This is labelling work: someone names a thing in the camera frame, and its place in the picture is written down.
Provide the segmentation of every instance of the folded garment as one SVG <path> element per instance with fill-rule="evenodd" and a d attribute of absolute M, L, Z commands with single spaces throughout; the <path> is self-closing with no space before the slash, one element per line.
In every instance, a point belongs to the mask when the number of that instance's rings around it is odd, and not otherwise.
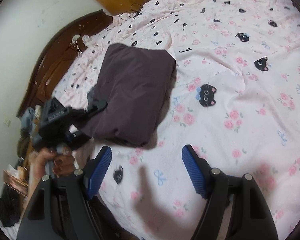
<path fill-rule="evenodd" d="M 175 59 L 166 50 L 109 46 L 94 88 L 93 100 L 107 108 L 76 126 L 85 134 L 129 146 L 146 144 L 153 134 Z"/>

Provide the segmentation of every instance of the bed sheet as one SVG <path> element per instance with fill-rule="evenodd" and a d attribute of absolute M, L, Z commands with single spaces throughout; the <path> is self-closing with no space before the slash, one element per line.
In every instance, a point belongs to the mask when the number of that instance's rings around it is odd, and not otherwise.
<path fill-rule="evenodd" d="M 284 240 L 300 220 L 300 13 L 291 0 L 151 0 L 139 16 L 116 16 L 91 38 L 61 92 L 56 88 L 61 103 L 87 106 L 107 47 L 116 42 L 166 49 L 178 64 L 148 145 L 95 140 L 77 152 L 85 160 L 103 145 L 112 148 L 99 194 L 120 225 L 146 240 L 191 238 L 206 204 L 181 159 L 191 144 L 210 166 L 253 175 Z M 254 64 L 263 57 L 267 72 Z M 206 83 L 217 92 L 216 104 L 204 108 L 197 89 Z"/>

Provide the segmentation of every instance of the cat print bedding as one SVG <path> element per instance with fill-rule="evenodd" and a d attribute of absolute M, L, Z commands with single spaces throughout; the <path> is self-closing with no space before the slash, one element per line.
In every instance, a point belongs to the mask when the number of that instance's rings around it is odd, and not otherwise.
<path fill-rule="evenodd" d="M 291 0 L 151 0 L 138 16 L 115 16 L 56 87 L 61 103 L 87 106 L 118 42 L 166 49 L 178 64 L 148 145 L 95 140 L 77 152 L 84 165 L 112 148 L 99 194 L 120 225 L 140 239 L 191 238 L 206 204 L 181 159 L 191 144 L 210 166 L 253 175 L 284 240 L 300 220 L 300 13 Z"/>

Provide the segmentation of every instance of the wall outlet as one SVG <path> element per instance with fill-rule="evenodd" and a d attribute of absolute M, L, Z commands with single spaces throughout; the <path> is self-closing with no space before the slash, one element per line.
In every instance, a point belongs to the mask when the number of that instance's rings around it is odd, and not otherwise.
<path fill-rule="evenodd" d="M 6 119 L 4 120 L 4 124 L 6 125 L 6 126 L 10 126 L 10 124 L 11 124 L 11 121 L 10 121 L 10 119 L 8 118 L 8 117 L 6 117 Z"/>

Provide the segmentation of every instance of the headboard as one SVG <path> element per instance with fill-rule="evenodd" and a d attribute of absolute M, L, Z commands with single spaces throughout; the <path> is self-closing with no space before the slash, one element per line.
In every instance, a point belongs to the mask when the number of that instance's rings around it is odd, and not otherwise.
<path fill-rule="evenodd" d="M 51 98 L 55 86 L 78 56 L 77 47 L 71 43 L 73 36 L 97 34 L 111 23 L 112 17 L 100 10 L 74 20 L 54 35 L 34 66 L 17 117 L 22 116 L 27 107 L 43 106 Z M 86 49 L 81 38 L 77 43 L 81 51 Z"/>

